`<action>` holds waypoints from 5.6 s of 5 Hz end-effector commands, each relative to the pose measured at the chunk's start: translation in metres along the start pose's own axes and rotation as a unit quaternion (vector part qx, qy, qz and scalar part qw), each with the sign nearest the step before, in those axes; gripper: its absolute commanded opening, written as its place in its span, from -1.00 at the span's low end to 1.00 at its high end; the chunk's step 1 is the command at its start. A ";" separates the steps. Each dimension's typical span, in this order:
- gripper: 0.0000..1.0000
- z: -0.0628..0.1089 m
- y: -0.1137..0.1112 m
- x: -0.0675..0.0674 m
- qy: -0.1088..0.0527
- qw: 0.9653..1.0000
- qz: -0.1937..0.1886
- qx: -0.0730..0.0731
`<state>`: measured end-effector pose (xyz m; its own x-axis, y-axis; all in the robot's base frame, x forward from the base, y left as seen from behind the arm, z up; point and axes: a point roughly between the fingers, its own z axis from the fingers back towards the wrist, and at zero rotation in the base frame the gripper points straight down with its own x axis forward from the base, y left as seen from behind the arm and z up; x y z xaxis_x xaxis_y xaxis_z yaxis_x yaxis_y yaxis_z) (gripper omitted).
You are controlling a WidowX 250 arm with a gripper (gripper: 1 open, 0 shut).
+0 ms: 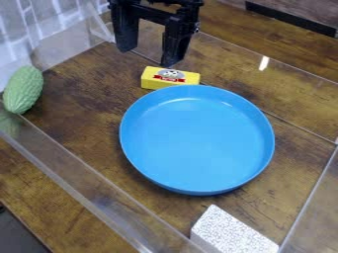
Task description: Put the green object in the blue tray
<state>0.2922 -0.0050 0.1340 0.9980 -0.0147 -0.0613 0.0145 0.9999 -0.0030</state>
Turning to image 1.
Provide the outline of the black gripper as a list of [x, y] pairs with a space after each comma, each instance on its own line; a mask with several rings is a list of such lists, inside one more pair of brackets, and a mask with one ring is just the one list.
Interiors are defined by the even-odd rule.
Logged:
[[138, 41], [140, 19], [165, 27], [161, 66], [182, 60], [190, 36], [198, 30], [198, 8], [202, 0], [106, 0], [110, 10], [116, 46], [132, 50]]

